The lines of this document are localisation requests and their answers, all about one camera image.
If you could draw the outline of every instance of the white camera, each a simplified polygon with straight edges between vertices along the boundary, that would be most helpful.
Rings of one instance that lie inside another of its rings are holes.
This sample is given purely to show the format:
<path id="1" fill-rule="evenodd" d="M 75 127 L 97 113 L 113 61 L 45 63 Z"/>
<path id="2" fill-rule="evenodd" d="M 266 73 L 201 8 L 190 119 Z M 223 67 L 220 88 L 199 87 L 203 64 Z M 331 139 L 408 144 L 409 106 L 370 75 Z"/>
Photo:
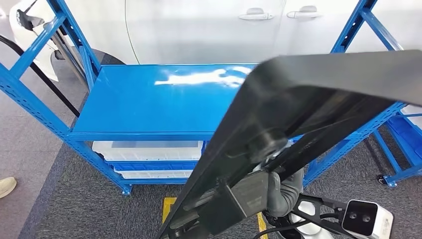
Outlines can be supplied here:
<path id="1" fill-rule="evenodd" d="M 341 226 L 356 238 L 389 239 L 393 218 L 377 203 L 350 200 Z"/>

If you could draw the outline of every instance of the white plastic storage bin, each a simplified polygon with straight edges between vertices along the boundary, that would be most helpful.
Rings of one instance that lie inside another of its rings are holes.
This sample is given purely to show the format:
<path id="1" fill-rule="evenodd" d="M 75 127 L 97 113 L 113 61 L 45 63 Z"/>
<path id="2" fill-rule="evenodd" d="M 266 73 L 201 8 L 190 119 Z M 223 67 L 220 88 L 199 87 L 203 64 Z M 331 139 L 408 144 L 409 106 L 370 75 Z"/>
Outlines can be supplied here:
<path id="1" fill-rule="evenodd" d="M 107 161 L 199 160 L 203 141 L 94 141 Z"/>
<path id="2" fill-rule="evenodd" d="M 400 110 L 404 115 L 422 114 L 422 108 L 418 106 L 408 105 Z M 408 117 L 408 120 L 414 125 L 422 129 L 422 117 Z"/>
<path id="3" fill-rule="evenodd" d="M 189 178 L 193 170 L 117 171 L 125 179 Z"/>

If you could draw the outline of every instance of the car door handle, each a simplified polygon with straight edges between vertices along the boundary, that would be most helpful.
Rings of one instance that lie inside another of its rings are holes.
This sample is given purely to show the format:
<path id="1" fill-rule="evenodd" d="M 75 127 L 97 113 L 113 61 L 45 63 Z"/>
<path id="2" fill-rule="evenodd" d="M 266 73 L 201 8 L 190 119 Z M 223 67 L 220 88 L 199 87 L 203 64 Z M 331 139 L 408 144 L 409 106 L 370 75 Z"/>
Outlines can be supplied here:
<path id="1" fill-rule="evenodd" d="M 270 20 L 274 17 L 274 15 L 269 13 L 262 13 L 262 14 L 244 14 L 240 15 L 239 18 L 242 20 Z"/>
<path id="2" fill-rule="evenodd" d="M 239 18 L 242 20 L 270 20 L 274 18 L 274 15 L 264 12 L 260 7 L 252 7 L 246 11 L 246 14 L 240 15 Z"/>
<path id="3" fill-rule="evenodd" d="M 288 18 L 315 18 L 322 16 L 317 11 L 291 11 L 287 13 Z"/>

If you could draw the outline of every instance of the shelf caster wheel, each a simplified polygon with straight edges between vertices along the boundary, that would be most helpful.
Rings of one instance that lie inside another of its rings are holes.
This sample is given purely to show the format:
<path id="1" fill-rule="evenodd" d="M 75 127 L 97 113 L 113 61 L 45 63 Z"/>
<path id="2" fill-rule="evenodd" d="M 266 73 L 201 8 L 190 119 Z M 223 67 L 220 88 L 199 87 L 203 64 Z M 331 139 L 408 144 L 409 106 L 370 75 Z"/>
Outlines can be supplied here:
<path id="1" fill-rule="evenodd" d="M 385 178 L 384 178 L 384 176 L 382 174 L 378 174 L 377 175 L 377 181 L 380 184 L 387 185 L 387 181 L 385 181 Z"/>

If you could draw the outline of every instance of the shelf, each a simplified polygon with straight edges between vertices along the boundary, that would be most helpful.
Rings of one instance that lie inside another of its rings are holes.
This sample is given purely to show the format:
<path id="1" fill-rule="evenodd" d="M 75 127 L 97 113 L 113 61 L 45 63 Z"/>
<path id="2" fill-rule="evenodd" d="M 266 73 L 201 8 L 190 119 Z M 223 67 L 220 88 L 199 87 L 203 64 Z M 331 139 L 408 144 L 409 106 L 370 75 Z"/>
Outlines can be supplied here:
<path id="1" fill-rule="evenodd" d="M 422 164 L 422 135 L 404 118 L 393 117 L 386 125 L 410 165 Z"/>
<path id="2" fill-rule="evenodd" d="M 210 140 L 253 67 L 253 64 L 102 66 L 68 137 Z"/>

